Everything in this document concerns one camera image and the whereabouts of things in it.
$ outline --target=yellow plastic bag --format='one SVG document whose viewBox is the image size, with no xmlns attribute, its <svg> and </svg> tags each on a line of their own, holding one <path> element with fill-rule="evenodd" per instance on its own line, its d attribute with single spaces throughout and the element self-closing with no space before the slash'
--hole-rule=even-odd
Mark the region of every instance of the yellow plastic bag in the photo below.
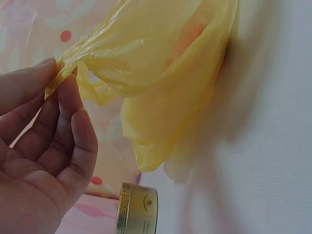
<svg viewBox="0 0 312 234">
<path fill-rule="evenodd" d="M 124 98 L 123 134 L 138 168 L 154 170 L 179 154 L 185 127 L 211 97 L 236 8 L 237 0 L 120 0 L 61 56 L 46 96 L 78 66 L 83 98 L 100 105 Z"/>
</svg>

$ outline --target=hand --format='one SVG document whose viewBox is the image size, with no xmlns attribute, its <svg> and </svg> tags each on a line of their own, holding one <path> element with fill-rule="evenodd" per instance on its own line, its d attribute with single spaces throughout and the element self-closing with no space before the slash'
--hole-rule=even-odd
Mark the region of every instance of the hand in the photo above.
<svg viewBox="0 0 312 234">
<path fill-rule="evenodd" d="M 93 174 L 98 143 L 75 74 L 44 101 L 55 72 L 55 60 L 46 59 L 0 75 L 1 233 L 54 233 Z"/>
</svg>

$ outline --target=pink floral fabric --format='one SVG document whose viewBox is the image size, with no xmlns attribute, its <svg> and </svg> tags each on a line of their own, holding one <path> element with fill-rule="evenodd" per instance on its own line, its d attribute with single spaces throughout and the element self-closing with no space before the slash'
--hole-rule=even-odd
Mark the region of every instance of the pink floral fabric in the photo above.
<svg viewBox="0 0 312 234">
<path fill-rule="evenodd" d="M 83 195 L 66 214 L 56 234 L 113 234 L 118 201 Z"/>
<path fill-rule="evenodd" d="M 87 35 L 117 0 L 0 1 L 0 73 L 58 58 Z M 122 182 L 137 183 L 132 144 L 122 136 L 121 100 L 107 106 L 85 102 L 99 139 L 97 165 L 86 193 L 118 198 Z"/>
</svg>

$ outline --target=round tin container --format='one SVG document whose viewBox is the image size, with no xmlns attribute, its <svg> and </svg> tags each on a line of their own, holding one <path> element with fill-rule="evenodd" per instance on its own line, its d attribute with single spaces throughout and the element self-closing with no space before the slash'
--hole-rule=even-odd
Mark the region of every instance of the round tin container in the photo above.
<svg viewBox="0 0 312 234">
<path fill-rule="evenodd" d="M 156 234 L 157 215 L 156 189 L 122 184 L 115 234 Z"/>
</svg>

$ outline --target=red dot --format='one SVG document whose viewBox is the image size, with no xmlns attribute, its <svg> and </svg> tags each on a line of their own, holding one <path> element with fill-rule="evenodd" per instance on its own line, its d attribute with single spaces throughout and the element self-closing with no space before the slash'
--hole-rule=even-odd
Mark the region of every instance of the red dot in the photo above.
<svg viewBox="0 0 312 234">
<path fill-rule="evenodd" d="M 68 42 L 71 38 L 72 38 L 72 33 L 70 31 L 68 31 L 68 30 L 63 31 L 60 34 L 60 40 L 63 41 L 63 42 Z"/>
<path fill-rule="evenodd" d="M 103 182 L 100 177 L 95 176 L 95 177 L 92 177 L 91 183 L 96 184 L 96 185 L 101 185 Z"/>
</svg>

